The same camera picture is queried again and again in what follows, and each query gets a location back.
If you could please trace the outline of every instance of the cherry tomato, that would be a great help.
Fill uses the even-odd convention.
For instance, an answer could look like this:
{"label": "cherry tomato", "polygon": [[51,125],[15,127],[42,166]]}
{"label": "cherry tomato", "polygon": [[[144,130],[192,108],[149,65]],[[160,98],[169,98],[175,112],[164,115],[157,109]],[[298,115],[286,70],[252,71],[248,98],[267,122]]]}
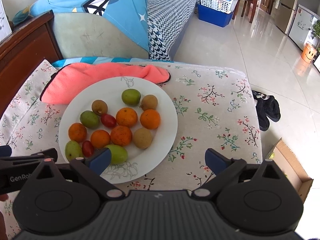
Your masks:
{"label": "cherry tomato", "polygon": [[82,154],[87,158],[94,154],[94,147],[90,141],[84,141],[82,143]]}
{"label": "cherry tomato", "polygon": [[103,114],[101,122],[105,127],[114,128],[117,125],[116,119],[111,114]]}

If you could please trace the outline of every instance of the mini fridge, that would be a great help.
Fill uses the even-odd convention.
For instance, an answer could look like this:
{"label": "mini fridge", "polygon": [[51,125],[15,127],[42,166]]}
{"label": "mini fridge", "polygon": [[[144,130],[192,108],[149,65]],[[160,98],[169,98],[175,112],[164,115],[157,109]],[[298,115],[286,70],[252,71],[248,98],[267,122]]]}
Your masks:
{"label": "mini fridge", "polygon": [[307,42],[311,43],[315,47],[318,44],[318,38],[312,39],[311,30],[313,25],[319,20],[320,17],[314,12],[305,8],[302,5],[298,5],[296,17],[294,18],[292,28],[289,33],[289,37],[298,45],[300,49],[304,49]]}

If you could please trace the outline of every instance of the potted plant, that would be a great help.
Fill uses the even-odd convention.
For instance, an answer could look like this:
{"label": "potted plant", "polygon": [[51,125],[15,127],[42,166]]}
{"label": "potted plant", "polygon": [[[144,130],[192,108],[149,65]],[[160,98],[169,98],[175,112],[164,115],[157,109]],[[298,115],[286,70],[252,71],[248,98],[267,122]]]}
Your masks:
{"label": "potted plant", "polygon": [[316,46],[316,50],[318,51],[318,54],[320,52],[320,20],[317,20],[317,22],[313,25],[313,29],[311,28],[308,29],[311,31],[311,38],[314,39],[315,37],[318,38],[318,44]]}

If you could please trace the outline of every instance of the orange bucket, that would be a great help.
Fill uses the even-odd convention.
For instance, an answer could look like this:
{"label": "orange bucket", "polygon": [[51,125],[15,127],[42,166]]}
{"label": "orange bucket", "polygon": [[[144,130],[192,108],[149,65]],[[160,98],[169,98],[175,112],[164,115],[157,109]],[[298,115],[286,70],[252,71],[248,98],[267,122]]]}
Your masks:
{"label": "orange bucket", "polygon": [[316,53],[317,50],[310,43],[307,42],[301,57],[305,62],[310,63],[313,57],[316,55]]}

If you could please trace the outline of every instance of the white plate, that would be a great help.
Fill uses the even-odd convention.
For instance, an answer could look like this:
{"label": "white plate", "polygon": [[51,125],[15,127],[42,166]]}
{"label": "white plate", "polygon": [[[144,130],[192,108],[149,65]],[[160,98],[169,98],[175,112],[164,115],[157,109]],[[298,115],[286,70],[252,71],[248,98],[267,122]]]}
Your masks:
{"label": "white plate", "polygon": [[[80,122],[80,114],[85,110],[91,110],[94,100],[101,99],[108,105],[108,114],[116,117],[116,113],[123,107],[128,107],[122,102],[121,94],[128,88],[137,89],[141,93],[141,99],[145,95],[155,95],[158,98],[157,111],[161,116],[161,124],[156,130],[152,130],[153,141],[149,148],[138,149],[133,143],[126,146],[128,160],[124,164],[109,165],[101,174],[105,180],[112,184],[124,183],[137,179],[153,170],[166,157],[177,135],[178,118],[175,107],[170,97],[157,85],[141,78],[115,77],[97,82],[79,93],[68,105],[59,126],[59,146],[66,162],[64,149],[68,141],[69,127]],[[141,128],[139,122],[142,110],[139,106],[132,107],[138,114],[138,123],[131,128],[132,132]],[[97,129],[111,132],[100,123]],[[94,130],[87,129],[87,140],[90,140]]]}

